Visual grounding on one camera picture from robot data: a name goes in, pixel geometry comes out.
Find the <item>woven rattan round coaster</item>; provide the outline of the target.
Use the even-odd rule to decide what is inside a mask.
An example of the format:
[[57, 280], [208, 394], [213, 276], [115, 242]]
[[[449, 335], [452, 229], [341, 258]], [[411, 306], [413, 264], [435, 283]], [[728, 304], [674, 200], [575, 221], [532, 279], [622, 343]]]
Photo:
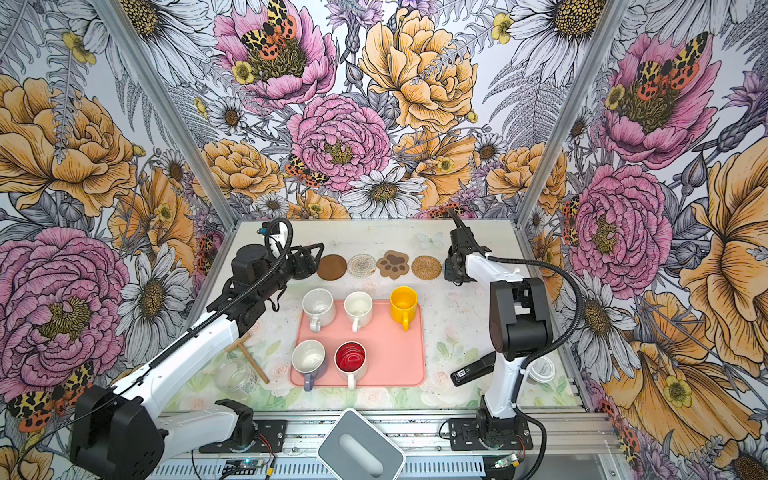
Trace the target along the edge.
[[418, 279], [435, 280], [442, 273], [442, 263], [435, 257], [421, 255], [412, 261], [411, 271]]

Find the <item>paw shaped cork coaster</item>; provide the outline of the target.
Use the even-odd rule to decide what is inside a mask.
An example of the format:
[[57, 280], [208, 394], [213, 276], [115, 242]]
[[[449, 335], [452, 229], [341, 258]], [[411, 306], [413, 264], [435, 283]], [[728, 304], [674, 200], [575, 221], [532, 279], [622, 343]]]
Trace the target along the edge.
[[409, 256], [403, 252], [388, 250], [377, 260], [376, 266], [382, 277], [396, 280], [410, 271]]

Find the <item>yellow mug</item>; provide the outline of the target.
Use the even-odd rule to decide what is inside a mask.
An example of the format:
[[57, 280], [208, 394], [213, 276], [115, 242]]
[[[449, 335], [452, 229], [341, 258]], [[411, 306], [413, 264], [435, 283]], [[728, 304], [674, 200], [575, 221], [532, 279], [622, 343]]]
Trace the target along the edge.
[[404, 331], [416, 317], [418, 300], [417, 292], [407, 286], [397, 287], [390, 295], [390, 316]]

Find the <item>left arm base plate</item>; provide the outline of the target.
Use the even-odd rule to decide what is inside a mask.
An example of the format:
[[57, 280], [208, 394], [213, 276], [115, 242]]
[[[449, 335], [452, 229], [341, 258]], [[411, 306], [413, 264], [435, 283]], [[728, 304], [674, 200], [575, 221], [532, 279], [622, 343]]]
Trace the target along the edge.
[[253, 421], [253, 435], [244, 443], [235, 443], [227, 440], [224, 442], [210, 443], [201, 446], [199, 453], [225, 454], [225, 453], [280, 453], [286, 438], [288, 422], [286, 420]]

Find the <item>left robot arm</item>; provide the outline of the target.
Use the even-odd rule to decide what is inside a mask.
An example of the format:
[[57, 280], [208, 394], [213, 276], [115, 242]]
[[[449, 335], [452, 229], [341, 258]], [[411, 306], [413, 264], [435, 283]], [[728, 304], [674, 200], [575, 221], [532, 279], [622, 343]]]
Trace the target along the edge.
[[292, 280], [314, 275], [321, 243], [293, 242], [293, 226], [264, 223], [262, 241], [240, 248], [221, 294], [193, 326], [150, 361], [111, 387], [79, 398], [69, 460], [100, 479], [145, 479], [163, 461], [209, 444], [241, 449], [256, 437], [253, 411], [231, 399], [205, 410], [168, 414], [170, 400], [211, 359], [244, 338]]

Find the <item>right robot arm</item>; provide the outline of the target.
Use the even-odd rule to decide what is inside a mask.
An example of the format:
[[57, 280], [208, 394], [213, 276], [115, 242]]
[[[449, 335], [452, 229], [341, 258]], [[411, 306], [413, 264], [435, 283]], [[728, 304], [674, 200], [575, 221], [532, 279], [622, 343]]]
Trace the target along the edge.
[[456, 213], [451, 217], [455, 228], [450, 232], [444, 277], [456, 286], [476, 283], [487, 290], [493, 347], [490, 360], [478, 360], [451, 375], [456, 385], [491, 375], [474, 425], [449, 422], [455, 436], [452, 448], [530, 449], [530, 421], [518, 406], [518, 396], [530, 365], [554, 343], [546, 287], [541, 279], [510, 268], [528, 266], [528, 260], [492, 256]]

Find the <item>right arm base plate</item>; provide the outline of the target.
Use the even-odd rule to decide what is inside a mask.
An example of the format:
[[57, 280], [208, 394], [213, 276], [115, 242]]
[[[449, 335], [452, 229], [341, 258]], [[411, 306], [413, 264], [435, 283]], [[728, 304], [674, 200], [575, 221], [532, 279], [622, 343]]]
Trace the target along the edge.
[[450, 418], [448, 440], [453, 451], [529, 451], [533, 440], [528, 423], [520, 416], [478, 420]]

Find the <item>dark brown round coaster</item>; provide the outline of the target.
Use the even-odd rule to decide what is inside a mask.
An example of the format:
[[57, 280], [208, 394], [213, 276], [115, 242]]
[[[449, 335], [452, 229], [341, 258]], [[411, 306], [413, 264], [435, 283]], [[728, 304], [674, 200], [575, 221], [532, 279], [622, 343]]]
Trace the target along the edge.
[[319, 262], [317, 275], [325, 281], [336, 281], [347, 271], [347, 261], [337, 254], [323, 256]]

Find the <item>white patterned round coaster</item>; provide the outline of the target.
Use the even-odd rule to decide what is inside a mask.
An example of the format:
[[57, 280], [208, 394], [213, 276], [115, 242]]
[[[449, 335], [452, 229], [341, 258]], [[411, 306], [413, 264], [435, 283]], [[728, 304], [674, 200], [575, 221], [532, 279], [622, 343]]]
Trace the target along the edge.
[[377, 260], [369, 254], [357, 254], [347, 261], [348, 273], [354, 278], [368, 278], [376, 269]]

